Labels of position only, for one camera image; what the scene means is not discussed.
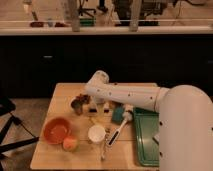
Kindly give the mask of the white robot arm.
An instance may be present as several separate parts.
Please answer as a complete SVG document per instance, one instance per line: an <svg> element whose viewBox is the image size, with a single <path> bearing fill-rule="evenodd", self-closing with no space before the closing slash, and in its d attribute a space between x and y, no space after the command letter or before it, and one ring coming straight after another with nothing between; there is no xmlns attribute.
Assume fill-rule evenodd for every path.
<svg viewBox="0 0 213 171"><path fill-rule="evenodd" d="M192 85L113 85L98 70L85 91L159 114L160 171L213 171L213 101L203 90Z"/></svg>

